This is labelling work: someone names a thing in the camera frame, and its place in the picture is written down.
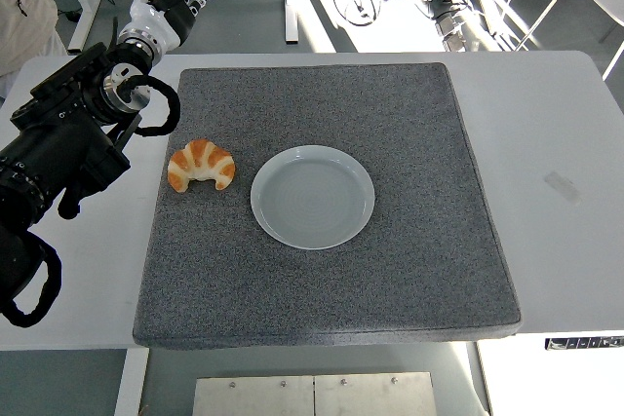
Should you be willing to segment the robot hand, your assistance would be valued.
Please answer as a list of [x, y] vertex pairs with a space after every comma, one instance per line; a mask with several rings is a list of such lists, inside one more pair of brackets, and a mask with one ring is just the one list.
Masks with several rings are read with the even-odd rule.
[[154, 61], [180, 47], [210, 0], [133, 0], [119, 44], [140, 45]]

